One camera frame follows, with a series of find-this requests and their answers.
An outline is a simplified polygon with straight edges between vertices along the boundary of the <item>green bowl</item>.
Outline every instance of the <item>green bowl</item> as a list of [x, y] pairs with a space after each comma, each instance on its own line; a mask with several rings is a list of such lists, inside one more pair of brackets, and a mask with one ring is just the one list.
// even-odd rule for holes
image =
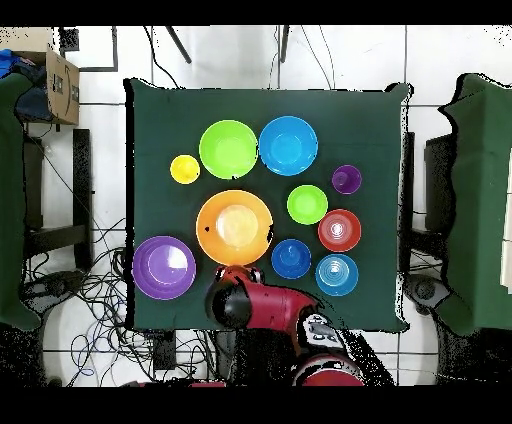
[[217, 178], [240, 178], [258, 160], [258, 140], [241, 122], [218, 121], [201, 137], [199, 157], [204, 167]]
[[302, 185], [290, 193], [286, 207], [295, 222], [311, 225], [327, 213], [327, 196], [316, 186]]

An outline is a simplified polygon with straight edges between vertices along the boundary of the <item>cardboard box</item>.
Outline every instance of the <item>cardboard box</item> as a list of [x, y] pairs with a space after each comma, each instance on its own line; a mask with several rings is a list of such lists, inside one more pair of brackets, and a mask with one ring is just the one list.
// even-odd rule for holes
[[0, 28], [1, 49], [10, 49], [14, 54], [30, 59], [37, 65], [45, 65], [48, 108], [53, 115], [52, 122], [78, 125], [80, 71], [53, 51], [51, 28]]

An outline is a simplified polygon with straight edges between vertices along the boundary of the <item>yellow bowl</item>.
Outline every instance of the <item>yellow bowl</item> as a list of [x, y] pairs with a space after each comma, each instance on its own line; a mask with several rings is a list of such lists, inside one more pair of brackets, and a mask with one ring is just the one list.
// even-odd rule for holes
[[171, 162], [171, 176], [180, 184], [193, 183], [199, 177], [199, 162], [190, 155], [176, 156]]
[[199, 245], [223, 265], [247, 265], [258, 260], [268, 249], [272, 231], [272, 215], [267, 206], [247, 191], [218, 193], [197, 215]]

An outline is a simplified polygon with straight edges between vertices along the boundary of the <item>large blue bowl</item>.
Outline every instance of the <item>large blue bowl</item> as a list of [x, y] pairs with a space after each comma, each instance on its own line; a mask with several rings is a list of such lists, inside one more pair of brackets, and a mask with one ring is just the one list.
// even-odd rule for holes
[[335, 253], [323, 258], [316, 267], [316, 283], [330, 296], [345, 296], [356, 287], [359, 271], [347, 255]]
[[295, 116], [281, 116], [269, 122], [260, 134], [262, 162], [279, 175], [297, 175], [315, 160], [318, 139], [306, 121]]

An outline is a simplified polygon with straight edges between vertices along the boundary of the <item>purple bowl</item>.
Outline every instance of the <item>purple bowl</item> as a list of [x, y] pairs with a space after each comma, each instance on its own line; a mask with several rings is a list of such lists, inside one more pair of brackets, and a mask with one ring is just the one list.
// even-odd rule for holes
[[338, 193], [352, 194], [361, 186], [361, 172], [355, 166], [342, 165], [334, 171], [331, 181]]
[[190, 288], [196, 263], [185, 243], [174, 237], [157, 236], [144, 241], [135, 251], [132, 275], [145, 295], [170, 300]]

